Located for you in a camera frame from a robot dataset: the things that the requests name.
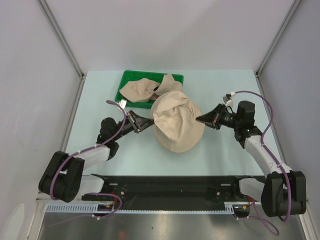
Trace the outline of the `beige bucket hat pink lining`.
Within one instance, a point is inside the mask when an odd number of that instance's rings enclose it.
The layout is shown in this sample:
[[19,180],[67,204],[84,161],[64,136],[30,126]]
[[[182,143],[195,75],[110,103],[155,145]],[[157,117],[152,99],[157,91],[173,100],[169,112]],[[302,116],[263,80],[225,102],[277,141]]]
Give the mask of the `beige bucket hat pink lining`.
[[203,123],[163,129],[156,125],[152,126],[153,133],[160,145],[174,153],[184,153],[196,146],[204,134],[204,129]]

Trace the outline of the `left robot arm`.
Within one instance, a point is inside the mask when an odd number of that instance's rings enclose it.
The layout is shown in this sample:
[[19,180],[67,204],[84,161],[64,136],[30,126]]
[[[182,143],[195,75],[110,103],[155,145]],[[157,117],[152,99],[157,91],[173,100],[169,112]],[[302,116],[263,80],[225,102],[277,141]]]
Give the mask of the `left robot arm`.
[[119,149],[117,140],[134,132],[141,133],[154,124],[154,120],[128,111],[122,121],[107,117],[101,121],[96,144],[92,147],[68,154],[56,151],[38,184],[38,190],[52,200],[69,203],[93,193],[98,199],[110,196],[111,188],[102,176],[85,175],[84,170],[111,160]]

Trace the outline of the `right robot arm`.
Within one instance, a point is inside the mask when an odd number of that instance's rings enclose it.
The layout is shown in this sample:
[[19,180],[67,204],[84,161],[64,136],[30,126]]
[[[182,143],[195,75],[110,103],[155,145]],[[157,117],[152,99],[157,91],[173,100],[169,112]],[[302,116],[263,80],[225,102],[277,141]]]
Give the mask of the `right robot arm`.
[[242,201],[250,196],[261,203],[268,217],[302,215],[306,212],[306,177],[294,171],[283,161],[277,160],[266,142],[263,133],[255,126],[255,104],[240,101],[236,112],[218,104],[212,111],[198,116],[196,120],[207,127],[219,130],[225,126],[234,130],[234,137],[256,161],[263,172],[265,182],[243,178],[230,188],[231,196]]

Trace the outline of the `beige logo bucket hat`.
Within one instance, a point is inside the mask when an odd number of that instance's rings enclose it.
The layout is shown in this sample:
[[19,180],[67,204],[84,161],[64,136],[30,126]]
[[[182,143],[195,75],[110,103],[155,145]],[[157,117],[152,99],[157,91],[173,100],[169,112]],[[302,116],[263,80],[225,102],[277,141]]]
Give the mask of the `beige logo bucket hat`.
[[181,91],[161,95],[150,110],[150,118],[161,129],[201,124],[196,121],[201,115],[201,108]]

